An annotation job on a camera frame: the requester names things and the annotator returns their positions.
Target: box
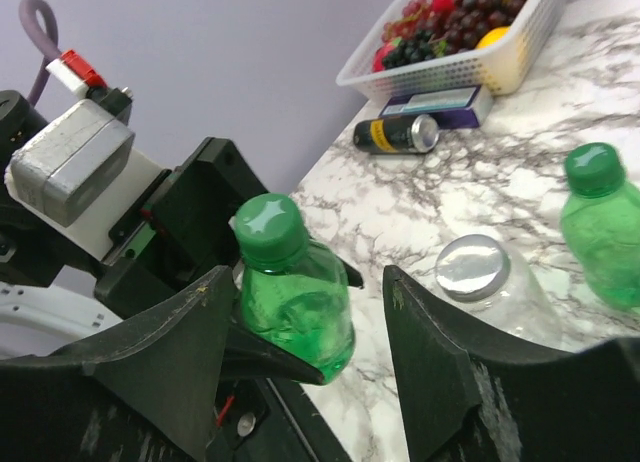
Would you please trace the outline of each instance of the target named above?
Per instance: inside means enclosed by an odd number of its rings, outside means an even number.
[[[393,97],[380,117],[427,114],[440,129],[474,129],[480,127],[493,107],[493,96],[484,85],[438,90]]]

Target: red grapes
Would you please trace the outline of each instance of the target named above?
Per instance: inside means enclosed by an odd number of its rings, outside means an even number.
[[[456,8],[440,26],[433,25],[437,37],[442,36],[453,48],[445,55],[472,50],[492,29],[511,25],[527,0],[454,0]]]

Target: lemon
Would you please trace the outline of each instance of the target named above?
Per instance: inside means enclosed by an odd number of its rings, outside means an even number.
[[[493,29],[487,35],[485,35],[478,45],[476,45],[476,49],[484,49],[485,47],[489,47],[491,44],[495,44],[499,41],[509,30],[509,27],[498,27],[497,29]]]

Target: red connector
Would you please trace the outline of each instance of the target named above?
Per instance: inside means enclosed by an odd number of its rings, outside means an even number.
[[[60,60],[80,77],[89,87],[107,87],[107,83],[89,63],[80,57],[75,50],[67,50]]]

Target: bottle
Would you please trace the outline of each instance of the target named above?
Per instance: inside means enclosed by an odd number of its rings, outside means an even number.
[[[560,318],[524,257],[486,235],[460,237],[436,260],[444,299],[512,335],[561,348]]]
[[[355,346],[344,265],[310,239],[298,207],[285,195],[246,202],[236,214],[235,234],[245,263],[245,324],[331,382]]]
[[[611,307],[639,307],[640,191],[609,144],[578,147],[564,168],[571,195],[560,225],[587,284]]]

